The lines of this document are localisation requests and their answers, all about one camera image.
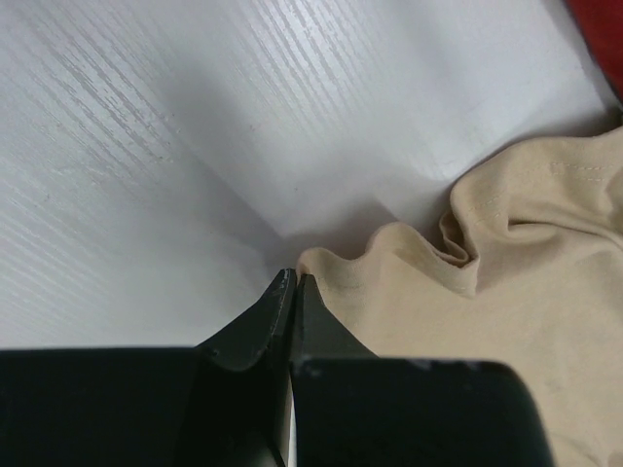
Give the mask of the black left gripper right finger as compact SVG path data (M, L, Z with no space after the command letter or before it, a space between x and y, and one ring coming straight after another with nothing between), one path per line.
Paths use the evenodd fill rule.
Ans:
M508 366L381 357L327 308L296 296L291 378L301 466L550 466L534 400Z

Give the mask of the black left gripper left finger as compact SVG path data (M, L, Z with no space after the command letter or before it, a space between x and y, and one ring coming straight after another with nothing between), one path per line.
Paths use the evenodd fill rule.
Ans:
M297 280L186 347L1 354L5 466L283 466Z

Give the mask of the beige t shirt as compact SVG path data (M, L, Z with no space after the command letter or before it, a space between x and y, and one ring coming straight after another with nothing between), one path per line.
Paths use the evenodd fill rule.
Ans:
M497 360L529 387L559 466L622 462L622 132L517 143L454 185L440 246L380 228L299 273L382 356Z

